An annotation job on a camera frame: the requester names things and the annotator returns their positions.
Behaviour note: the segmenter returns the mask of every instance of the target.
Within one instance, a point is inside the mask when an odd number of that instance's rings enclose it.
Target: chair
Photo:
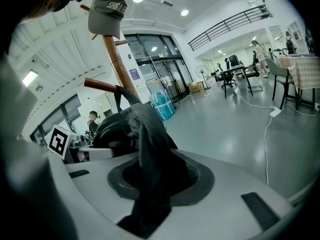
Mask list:
[[[247,67],[244,68],[244,70],[246,70],[246,69],[253,69],[254,70],[254,72],[246,74],[247,78],[258,78],[260,76],[260,73],[259,73],[259,71],[258,71],[258,69],[256,67],[256,56],[257,56],[257,54],[255,53],[253,55],[252,65],[251,66],[247,66]],[[250,81],[250,84],[251,84],[251,89],[252,89],[253,92],[263,91],[264,90],[263,87],[261,85],[255,83],[255,81]],[[249,87],[248,87],[248,83],[246,84],[246,88],[247,88],[248,91],[250,91]]]
[[[272,75],[274,75],[274,89],[273,89],[272,100],[275,99],[277,82],[282,84],[284,87],[284,93],[283,93],[282,102],[281,102],[281,106],[280,106],[280,110],[282,110],[282,108],[284,106],[285,98],[288,98],[288,91],[289,91],[290,84],[293,84],[295,96],[297,97],[297,91],[296,91],[296,86],[295,86],[294,80],[292,78],[289,78],[289,75],[290,75],[289,70],[286,67],[278,66],[269,58],[266,58],[265,61],[266,61],[267,65],[269,66],[270,73]]]
[[[221,70],[221,72],[224,72],[224,70],[222,69],[221,67],[221,64],[218,63],[217,66],[219,67],[219,69]],[[226,61],[226,69],[230,69],[230,65],[229,63]],[[230,86],[231,88],[233,88],[233,84],[236,86],[236,81],[233,79],[234,78],[234,75],[231,73],[231,72],[225,72],[224,73],[224,78],[223,77],[220,77],[218,80],[219,81],[223,81],[225,79],[225,84],[223,84],[221,86],[222,89],[224,89],[224,87],[226,86]]]

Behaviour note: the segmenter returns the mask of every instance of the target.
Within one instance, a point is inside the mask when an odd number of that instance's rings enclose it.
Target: wooden coat rack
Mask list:
[[[83,10],[85,10],[87,12],[90,11],[90,8],[84,4],[81,4],[80,8],[82,8]],[[96,37],[97,37],[97,34],[94,34],[91,37],[91,40],[94,40]],[[134,94],[139,99],[138,93],[137,93],[133,83],[131,82],[129,74],[126,70],[125,65],[122,62],[121,56],[120,56],[118,49],[117,49],[117,46],[127,44],[128,41],[127,40],[114,41],[113,37],[110,35],[103,35],[102,39],[103,39],[103,43],[104,43],[106,52],[108,54],[109,60],[111,62],[113,71],[114,71],[116,78],[118,79],[120,85],[122,87],[126,88],[127,90],[129,90],[132,94]],[[97,81],[97,80],[90,79],[90,78],[85,79],[84,86],[98,89],[98,90],[102,90],[102,91],[106,91],[106,92],[111,92],[111,93],[118,92],[118,89],[115,85],[109,84],[106,82],[102,82],[102,81]]]

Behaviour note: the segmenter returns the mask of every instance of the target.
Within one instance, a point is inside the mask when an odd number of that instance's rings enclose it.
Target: black office chair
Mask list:
[[[260,73],[259,73],[259,71],[258,71],[258,69],[257,69],[257,67],[256,67],[256,56],[257,56],[257,54],[255,53],[255,54],[253,55],[252,65],[251,65],[251,66],[247,66],[247,67],[245,67],[245,69],[244,69],[244,70],[246,70],[246,69],[253,69],[253,71],[254,71],[254,72],[251,72],[251,73],[246,73],[246,77],[247,77],[247,78],[257,78],[257,77],[260,76]],[[250,83],[250,84],[251,84],[251,89],[252,89],[252,91],[263,91],[263,90],[264,90],[261,85],[254,85],[254,84],[252,85],[252,83]]]
[[[226,58],[224,61],[226,63],[226,69],[229,70],[230,69],[230,64],[229,64],[228,59]],[[217,65],[218,65],[219,69],[221,70],[221,72],[224,72],[224,70],[221,67],[221,64],[218,63]],[[235,86],[237,85],[236,81],[233,79],[234,78],[234,74],[232,74],[232,72],[225,72],[224,73],[224,77],[225,77],[225,84],[223,84],[221,86],[222,89],[224,89],[225,86],[230,86],[231,88],[233,88],[232,85],[235,85]],[[219,81],[223,81],[223,80],[224,80],[223,76],[219,78]]]

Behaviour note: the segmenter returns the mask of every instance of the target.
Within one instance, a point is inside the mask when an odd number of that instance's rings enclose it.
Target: blue container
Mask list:
[[[174,105],[165,89],[153,93],[149,97],[157,114],[162,120],[167,120],[175,113]]]

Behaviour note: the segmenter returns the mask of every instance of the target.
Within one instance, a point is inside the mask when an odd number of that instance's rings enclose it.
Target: gray cap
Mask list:
[[[89,31],[120,39],[120,22],[127,8],[126,0],[93,0],[89,12]]]

